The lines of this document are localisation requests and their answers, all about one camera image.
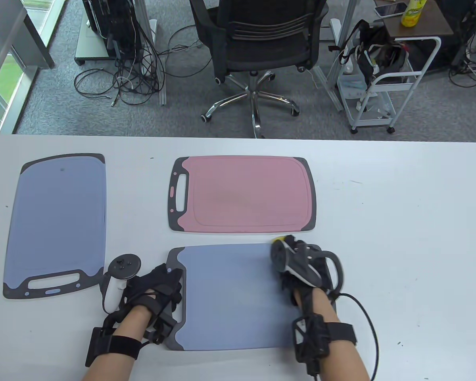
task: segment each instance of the chair base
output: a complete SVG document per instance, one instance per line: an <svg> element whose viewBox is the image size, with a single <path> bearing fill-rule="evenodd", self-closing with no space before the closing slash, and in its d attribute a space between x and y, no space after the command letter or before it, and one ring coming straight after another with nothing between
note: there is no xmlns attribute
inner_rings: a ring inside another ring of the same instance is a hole
<svg viewBox="0 0 476 381"><path fill-rule="evenodd" d="M249 84L246 85L236 79L233 74L226 76L226 79L231 81L232 83L236 84L236 86L240 87L243 91L237 95L229 96L214 103L207 113L201 115L201 119L203 122L208 122L211 119L213 113L220 109L221 107L230 105L232 103L238 102L240 100L249 99L250 107L252 110L252 127L254 129L254 137L255 138L264 138L261 134L261 119L259 118L259 108L257 105L257 101L259 98L266 99L266 100L274 100L275 102L280 102L284 105L291 107L291 115L298 116L300 114L300 108L294 101L284 98L283 96L278 96L275 94L270 94L269 92L259 90L261 85L266 81L273 81L275 79L275 73L273 71L267 71L264 73L260 78L257 71L250 72L250 80Z"/></svg>

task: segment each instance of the backpack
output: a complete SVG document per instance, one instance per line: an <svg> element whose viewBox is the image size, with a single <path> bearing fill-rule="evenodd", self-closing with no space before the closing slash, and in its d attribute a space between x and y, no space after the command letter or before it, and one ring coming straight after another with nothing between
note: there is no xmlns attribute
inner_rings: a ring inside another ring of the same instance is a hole
<svg viewBox="0 0 476 381"><path fill-rule="evenodd" d="M359 45L352 48L347 56L343 55L344 49L338 46L330 46L329 50L338 50L340 52L339 59L343 59L344 64L354 54L367 86L385 73L402 71L409 58L408 51L405 45L394 42L388 36L384 25L371 27L365 20L360 20L345 41L344 47L358 29L360 32ZM381 80L381 83L401 83L406 79L406 77L385 78Z"/></svg>

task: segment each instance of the office chair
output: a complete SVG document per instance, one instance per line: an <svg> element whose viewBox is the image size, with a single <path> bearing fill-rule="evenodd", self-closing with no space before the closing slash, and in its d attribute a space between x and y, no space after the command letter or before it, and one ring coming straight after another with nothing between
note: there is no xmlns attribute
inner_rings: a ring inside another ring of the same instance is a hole
<svg viewBox="0 0 476 381"><path fill-rule="evenodd" d="M258 98L274 100L291 107L291 115L300 109L294 101L261 91L272 81L270 69L296 66L302 73L312 69L319 56L319 29L328 13L326 0L220 0L207 9L203 0L190 0L198 37L208 46L215 81L236 84L242 92L214 103L201 115L208 122L215 110L239 100L250 100L252 127L256 138L261 134ZM262 76L259 71L267 70ZM249 84L233 72L248 71Z"/></svg>

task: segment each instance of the yellow bottle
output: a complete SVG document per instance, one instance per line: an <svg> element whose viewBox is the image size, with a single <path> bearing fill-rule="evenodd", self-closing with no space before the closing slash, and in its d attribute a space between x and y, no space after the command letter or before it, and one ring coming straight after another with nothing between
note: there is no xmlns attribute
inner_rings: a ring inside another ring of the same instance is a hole
<svg viewBox="0 0 476 381"><path fill-rule="evenodd" d="M414 27L418 23L421 11L427 0L411 0L405 12L403 13L401 23L405 27Z"/></svg>

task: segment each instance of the carpet floor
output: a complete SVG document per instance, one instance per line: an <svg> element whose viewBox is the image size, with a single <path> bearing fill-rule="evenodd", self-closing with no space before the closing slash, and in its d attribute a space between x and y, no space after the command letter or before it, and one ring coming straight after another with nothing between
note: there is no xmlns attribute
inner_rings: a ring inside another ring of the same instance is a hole
<svg viewBox="0 0 476 381"><path fill-rule="evenodd" d="M213 6L217 0L207 1ZM329 0L330 18L342 18L346 1ZM147 0L150 18L159 21L158 48L165 49L169 36L184 25L194 23L188 0ZM376 19L374 2L362 1L356 10L356 21ZM203 123L200 114L214 102L237 92L225 83L218 87L213 78L211 63L201 73L189 78L167 78L167 105L160 106L155 94L141 106L118 102L111 107L107 98L87 99L73 87L74 77L91 67L113 69L110 62L87 62L79 67L73 58L83 14L81 0L67 0L50 53L55 68L40 71L17 127L19 134L110 135L110 136L184 136L184 137L252 137L249 105L236 103L217 111L211 122ZM194 28L178 33L171 42L190 45L197 39ZM190 74L207 63L206 47L173 53L167 70L173 74ZM328 67L332 55L321 44L319 64ZM311 74L298 73L296 68L278 69L276 80L264 90L292 98L301 109L294 118L290 109L260 100L259 109L263 134L280 139L340 139L340 140L409 140L409 141L472 141L476 142L476 87L461 89L448 78L422 81L396 125L396 133L389 135L384 127L360 129L349 133L347 118L337 112L323 89L314 86ZM461 83L470 84L467 78ZM84 85L88 91L105 89L111 83L104 73L91 76ZM394 105L401 104L405 92L393 97ZM131 102L144 98L131 96Z"/></svg>

